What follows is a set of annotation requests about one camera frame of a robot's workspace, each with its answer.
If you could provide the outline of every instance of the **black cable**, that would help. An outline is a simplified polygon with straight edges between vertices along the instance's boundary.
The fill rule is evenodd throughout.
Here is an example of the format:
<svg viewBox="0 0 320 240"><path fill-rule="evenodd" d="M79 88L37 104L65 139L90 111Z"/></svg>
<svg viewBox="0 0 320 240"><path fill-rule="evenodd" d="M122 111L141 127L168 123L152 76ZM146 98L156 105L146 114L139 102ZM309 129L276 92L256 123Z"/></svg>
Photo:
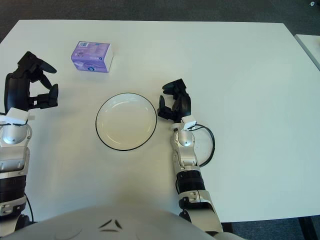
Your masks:
<svg viewBox="0 0 320 240"><path fill-rule="evenodd" d="M201 124L196 124L196 126L199 126L199 127L196 128L196 129L192 129L190 131L196 131L196 130L199 130L199 129L205 129L210 134L210 137L211 137L211 140L212 140L212 150L211 150L210 156L208 157L207 160L205 160L203 163L200 164L200 168L201 168L201 167L207 165L211 161L212 157L214 156L215 149L216 149L216 142L215 142L215 136L212 133L212 131L210 130L210 128L208 128L206 126L203 126Z"/></svg>
<svg viewBox="0 0 320 240"><path fill-rule="evenodd" d="M26 196L26 201L28 202L28 205L29 205L29 209L30 209L30 212L31 212L31 219L32 219L32 223L33 223L34 222L34 213L32 212L31 204L29 202L27 194L24 194L24 195Z"/></svg>

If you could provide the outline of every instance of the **tissue box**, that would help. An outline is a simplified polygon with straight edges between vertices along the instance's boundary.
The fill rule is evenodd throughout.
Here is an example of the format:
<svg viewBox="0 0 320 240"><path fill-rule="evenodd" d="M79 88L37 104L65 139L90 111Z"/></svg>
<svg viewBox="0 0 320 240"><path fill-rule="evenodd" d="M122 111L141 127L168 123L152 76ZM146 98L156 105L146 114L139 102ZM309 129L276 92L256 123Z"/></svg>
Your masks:
<svg viewBox="0 0 320 240"><path fill-rule="evenodd" d="M80 71L108 73L113 57L109 43L79 41L71 60Z"/></svg>

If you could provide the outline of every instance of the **white bracket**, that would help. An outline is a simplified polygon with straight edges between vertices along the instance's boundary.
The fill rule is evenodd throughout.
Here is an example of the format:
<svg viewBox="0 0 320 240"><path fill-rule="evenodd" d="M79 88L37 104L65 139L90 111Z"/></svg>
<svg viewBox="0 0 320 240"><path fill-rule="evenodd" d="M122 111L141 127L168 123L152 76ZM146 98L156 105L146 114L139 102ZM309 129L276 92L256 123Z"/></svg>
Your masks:
<svg viewBox="0 0 320 240"><path fill-rule="evenodd" d="M184 116L181 118L181 123L174 123L171 125L171 130L178 129L179 131L189 131L196 125L197 121L194 116Z"/></svg>
<svg viewBox="0 0 320 240"><path fill-rule="evenodd" d="M0 124L18 124L25 125L27 120L34 120L34 116L29 116L28 111L11 107L6 115L0 115Z"/></svg>

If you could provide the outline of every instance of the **white table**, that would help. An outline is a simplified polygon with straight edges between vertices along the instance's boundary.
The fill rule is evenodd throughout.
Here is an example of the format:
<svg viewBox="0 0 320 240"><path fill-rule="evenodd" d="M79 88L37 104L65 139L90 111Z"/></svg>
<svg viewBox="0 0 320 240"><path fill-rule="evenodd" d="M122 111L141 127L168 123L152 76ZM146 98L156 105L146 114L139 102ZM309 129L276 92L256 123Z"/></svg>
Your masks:
<svg viewBox="0 0 320 240"><path fill-rule="evenodd" d="M320 70L320 36L296 34L294 37Z"/></svg>
<svg viewBox="0 0 320 240"><path fill-rule="evenodd" d="M112 43L110 73L77 71L78 41ZM157 108L162 86L179 78L192 114L215 135L202 175L222 222L320 214L320 72L283 24L21 20L0 45L1 99L26 51L52 64L58 72L47 76L59 84L59 106L32 110L29 122L26 193L37 221L97 204L180 212L170 121L159 118L151 139L127 152L95 130L111 96L138 93ZM201 160L209 138L195 136Z"/></svg>

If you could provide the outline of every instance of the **barcode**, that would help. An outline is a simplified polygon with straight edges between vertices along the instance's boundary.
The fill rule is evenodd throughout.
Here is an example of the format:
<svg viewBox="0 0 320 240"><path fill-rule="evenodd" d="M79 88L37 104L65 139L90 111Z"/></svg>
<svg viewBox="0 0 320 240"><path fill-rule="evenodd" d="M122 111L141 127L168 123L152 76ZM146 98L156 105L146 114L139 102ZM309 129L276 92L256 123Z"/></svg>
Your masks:
<svg viewBox="0 0 320 240"><path fill-rule="evenodd" d="M89 44L88 42L84 42L84 41L79 42L79 46L81 47L87 47L88 44Z"/></svg>

